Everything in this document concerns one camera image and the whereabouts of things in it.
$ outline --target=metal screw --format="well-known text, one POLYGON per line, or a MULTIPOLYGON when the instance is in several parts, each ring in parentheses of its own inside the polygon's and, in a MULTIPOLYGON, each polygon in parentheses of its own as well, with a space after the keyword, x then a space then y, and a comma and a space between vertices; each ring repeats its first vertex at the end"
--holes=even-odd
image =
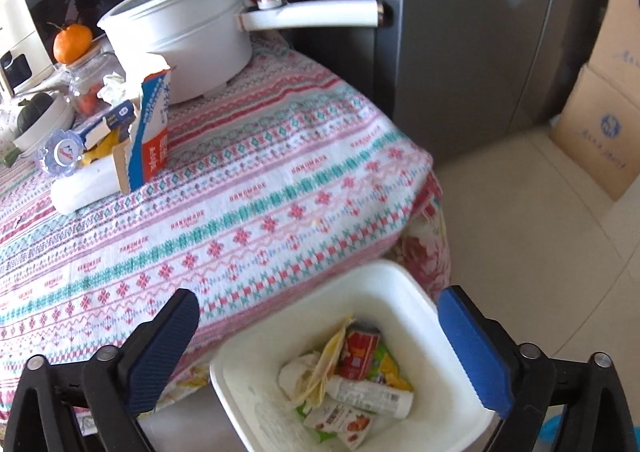
POLYGON ((98 361, 108 362, 113 360, 118 355, 118 348, 116 346, 103 346, 98 349, 97 356, 98 361))
POLYGON ((27 369, 29 369, 30 371, 36 371, 37 369, 41 368, 44 365, 44 358, 40 355, 37 356, 32 356, 31 358, 29 358, 29 361, 27 362, 27 369))
POLYGON ((613 363, 611 357, 605 353, 596 353, 593 357, 593 361, 603 369, 611 367, 613 363))
POLYGON ((537 360, 540 358, 542 351, 537 345, 526 343, 520 346, 520 354, 529 360, 537 360))

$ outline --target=gray refrigerator door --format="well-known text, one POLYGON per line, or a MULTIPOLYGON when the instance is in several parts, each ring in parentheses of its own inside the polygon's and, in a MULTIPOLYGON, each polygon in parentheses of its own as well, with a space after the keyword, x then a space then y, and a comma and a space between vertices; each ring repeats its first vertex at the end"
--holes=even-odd
POLYGON ((503 136, 549 0, 403 0, 393 119, 436 161, 503 136))

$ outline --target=pot handle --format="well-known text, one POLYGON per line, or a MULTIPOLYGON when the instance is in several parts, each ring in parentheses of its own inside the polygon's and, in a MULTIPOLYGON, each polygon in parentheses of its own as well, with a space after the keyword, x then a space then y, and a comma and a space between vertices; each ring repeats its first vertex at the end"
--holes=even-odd
POLYGON ((239 15, 243 31, 322 26, 366 26, 376 28, 385 12, 376 0, 310 0, 287 4, 272 10, 239 15))

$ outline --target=tablecloth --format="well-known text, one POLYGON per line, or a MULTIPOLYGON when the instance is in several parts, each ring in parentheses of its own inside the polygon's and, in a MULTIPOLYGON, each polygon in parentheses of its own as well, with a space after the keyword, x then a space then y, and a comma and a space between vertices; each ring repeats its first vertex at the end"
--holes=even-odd
POLYGON ((32 162, 0 171, 0 421, 31 355, 120 345, 176 288, 200 326, 160 405, 206 382, 225 336, 361 262, 386 254, 436 296, 449 251, 431 165, 336 75, 254 40, 222 94, 170 108, 168 167, 141 189, 62 216, 32 162))

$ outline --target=white pot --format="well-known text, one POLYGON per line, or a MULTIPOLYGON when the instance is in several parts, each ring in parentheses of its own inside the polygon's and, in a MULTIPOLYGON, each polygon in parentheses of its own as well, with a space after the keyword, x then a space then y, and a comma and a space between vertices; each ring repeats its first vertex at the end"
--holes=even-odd
POLYGON ((128 72, 133 55, 164 56, 172 104, 225 84, 251 59, 249 31, 305 26, 377 26, 375 0, 289 4, 241 13, 242 0, 124 0, 98 22, 128 72))

